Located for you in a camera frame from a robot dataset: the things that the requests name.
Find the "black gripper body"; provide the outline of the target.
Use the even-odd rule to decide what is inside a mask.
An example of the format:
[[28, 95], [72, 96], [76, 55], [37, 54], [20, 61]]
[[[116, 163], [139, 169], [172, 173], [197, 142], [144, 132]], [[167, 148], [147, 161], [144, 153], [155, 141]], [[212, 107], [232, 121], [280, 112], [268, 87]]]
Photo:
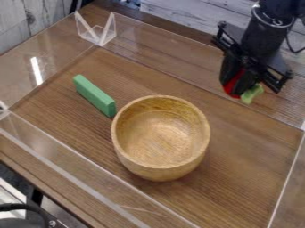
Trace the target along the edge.
[[274, 93], [292, 78], [291, 69], [279, 53], [286, 34], [280, 28], [256, 21], [250, 21], [246, 29], [220, 21], [212, 36], [212, 43], [223, 51], [223, 56], [230, 53], [239, 60], [240, 69], [250, 70], [256, 83], [262, 83]]

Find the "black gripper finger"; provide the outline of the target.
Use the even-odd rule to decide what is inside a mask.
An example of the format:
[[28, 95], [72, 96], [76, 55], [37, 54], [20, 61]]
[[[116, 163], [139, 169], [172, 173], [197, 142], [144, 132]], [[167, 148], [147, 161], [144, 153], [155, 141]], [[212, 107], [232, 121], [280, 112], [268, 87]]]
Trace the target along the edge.
[[240, 69], [239, 60], [230, 53], [227, 53], [223, 56], [223, 63], [222, 63], [220, 75], [219, 75], [219, 81], [223, 86], [234, 78], [239, 69]]
[[246, 69], [239, 69], [232, 78], [231, 95], [240, 96], [242, 93], [255, 84], [255, 74]]

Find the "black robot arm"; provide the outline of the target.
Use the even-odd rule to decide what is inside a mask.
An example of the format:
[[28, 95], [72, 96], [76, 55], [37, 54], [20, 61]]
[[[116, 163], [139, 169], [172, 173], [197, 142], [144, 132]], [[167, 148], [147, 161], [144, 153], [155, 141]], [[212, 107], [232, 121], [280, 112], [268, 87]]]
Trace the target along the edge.
[[256, 0], [246, 28], [226, 21], [218, 23], [212, 43], [223, 51], [219, 82], [236, 99], [259, 84], [278, 93], [292, 78], [279, 48], [287, 42], [295, 20], [305, 20], [305, 0]]

